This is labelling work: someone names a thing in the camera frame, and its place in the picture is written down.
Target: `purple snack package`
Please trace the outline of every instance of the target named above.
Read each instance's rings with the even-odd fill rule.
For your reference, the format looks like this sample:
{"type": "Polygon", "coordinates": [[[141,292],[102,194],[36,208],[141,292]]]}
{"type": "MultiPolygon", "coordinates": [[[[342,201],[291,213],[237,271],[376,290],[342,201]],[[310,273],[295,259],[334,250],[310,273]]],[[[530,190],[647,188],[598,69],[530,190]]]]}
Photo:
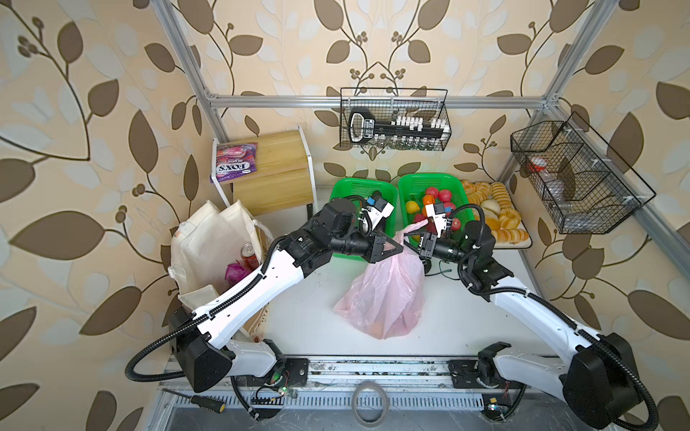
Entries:
{"type": "Polygon", "coordinates": [[[256,172],[257,144],[243,143],[238,146],[222,146],[216,151],[216,178],[227,181],[256,172]]]}
{"type": "Polygon", "coordinates": [[[236,260],[235,262],[237,263],[231,263],[228,265],[228,269],[225,271],[225,280],[228,282],[230,287],[233,287],[244,277],[247,277],[249,274],[251,274],[251,271],[242,266],[239,261],[236,260]]]}

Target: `table surface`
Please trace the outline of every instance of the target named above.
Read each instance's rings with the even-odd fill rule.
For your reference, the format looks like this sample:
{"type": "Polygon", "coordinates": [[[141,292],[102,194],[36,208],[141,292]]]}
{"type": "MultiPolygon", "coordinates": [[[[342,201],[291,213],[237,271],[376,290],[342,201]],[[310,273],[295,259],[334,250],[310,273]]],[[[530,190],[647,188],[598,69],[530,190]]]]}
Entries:
{"type": "MultiPolygon", "coordinates": [[[[319,204],[327,202],[330,194],[330,189],[317,189],[319,204]]],[[[301,226],[306,209],[292,208],[257,218],[277,236],[301,226]]],[[[517,250],[495,250],[494,257],[532,288],[517,250]]],[[[425,278],[422,315],[408,335],[378,340],[364,334],[335,314],[333,307],[366,265],[334,257],[328,265],[281,293],[269,305],[265,337],[284,354],[474,356],[496,341],[536,354],[553,354],[516,318],[467,292],[459,281],[442,275],[425,278]]],[[[437,270],[435,261],[431,272],[437,270]]]]}

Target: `tray of bread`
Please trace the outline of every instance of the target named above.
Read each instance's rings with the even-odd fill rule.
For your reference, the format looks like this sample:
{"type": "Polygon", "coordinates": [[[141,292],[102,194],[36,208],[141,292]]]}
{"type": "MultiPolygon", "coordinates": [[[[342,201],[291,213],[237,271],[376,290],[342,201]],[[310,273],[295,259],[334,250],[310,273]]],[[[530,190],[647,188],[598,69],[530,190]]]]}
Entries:
{"type": "MultiPolygon", "coordinates": [[[[472,183],[464,179],[462,187],[469,203],[475,203],[484,209],[486,224],[496,238],[495,248],[528,248],[532,245],[532,238],[522,223],[522,216],[515,209],[503,183],[472,183]]],[[[478,220],[477,210],[472,211],[478,220]]]]}

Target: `can lid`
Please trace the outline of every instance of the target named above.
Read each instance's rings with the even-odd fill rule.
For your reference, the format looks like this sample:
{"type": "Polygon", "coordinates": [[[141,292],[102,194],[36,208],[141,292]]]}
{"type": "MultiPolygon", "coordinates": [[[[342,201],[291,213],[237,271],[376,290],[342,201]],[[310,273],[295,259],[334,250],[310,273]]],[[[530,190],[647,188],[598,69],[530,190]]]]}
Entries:
{"type": "Polygon", "coordinates": [[[242,257],[249,257],[254,255],[254,246],[252,243],[247,243],[242,246],[242,249],[239,251],[239,253],[242,255],[242,257]]]}

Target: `red can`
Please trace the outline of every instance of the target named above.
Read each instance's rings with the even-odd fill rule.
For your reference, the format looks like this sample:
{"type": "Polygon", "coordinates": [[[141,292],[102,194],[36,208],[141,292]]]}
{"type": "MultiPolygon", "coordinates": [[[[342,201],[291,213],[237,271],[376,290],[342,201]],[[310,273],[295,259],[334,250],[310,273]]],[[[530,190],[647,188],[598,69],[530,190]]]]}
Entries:
{"type": "Polygon", "coordinates": [[[252,243],[244,244],[242,249],[239,251],[239,254],[242,256],[244,263],[246,263],[247,266],[252,270],[255,270],[259,267],[259,261],[257,259],[257,255],[254,253],[254,246],[252,243]]]}

